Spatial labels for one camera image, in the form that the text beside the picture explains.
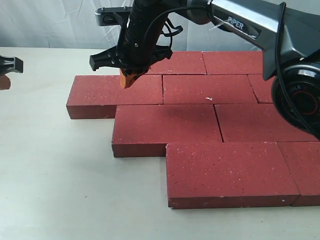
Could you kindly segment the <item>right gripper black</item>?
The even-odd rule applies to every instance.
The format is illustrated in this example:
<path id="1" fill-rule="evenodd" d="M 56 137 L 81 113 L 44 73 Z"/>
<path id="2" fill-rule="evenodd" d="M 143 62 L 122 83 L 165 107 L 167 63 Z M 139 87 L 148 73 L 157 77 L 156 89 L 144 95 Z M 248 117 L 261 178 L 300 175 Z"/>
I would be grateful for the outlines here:
<path id="1" fill-rule="evenodd" d="M 135 0 L 127 20 L 121 25 L 117 47 L 89 56 L 93 71 L 102 67 L 120 69 L 120 85 L 127 89 L 150 67 L 164 59 L 170 59 L 171 44 L 157 45 L 163 28 L 170 39 L 182 32 L 182 26 L 174 27 L 168 20 L 170 13 L 186 16 L 185 0 Z"/>

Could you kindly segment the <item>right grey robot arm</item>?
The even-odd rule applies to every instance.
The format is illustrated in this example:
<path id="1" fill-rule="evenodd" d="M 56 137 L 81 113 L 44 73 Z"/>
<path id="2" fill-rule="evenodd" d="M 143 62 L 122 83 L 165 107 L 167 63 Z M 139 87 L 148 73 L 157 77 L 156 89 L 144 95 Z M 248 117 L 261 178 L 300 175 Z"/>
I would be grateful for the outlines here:
<path id="1" fill-rule="evenodd" d="M 120 26 L 117 45 L 91 55 L 93 71 L 118 68 L 129 88 L 152 65 L 169 59 L 170 46 L 158 45 L 161 35 L 183 31 L 169 14 L 198 25 L 212 23 L 262 51 L 262 77 L 273 79 L 271 97 L 278 113 L 292 126 L 320 136 L 320 17 L 264 0 L 135 0 L 129 7 L 101 7 L 99 26 Z"/>

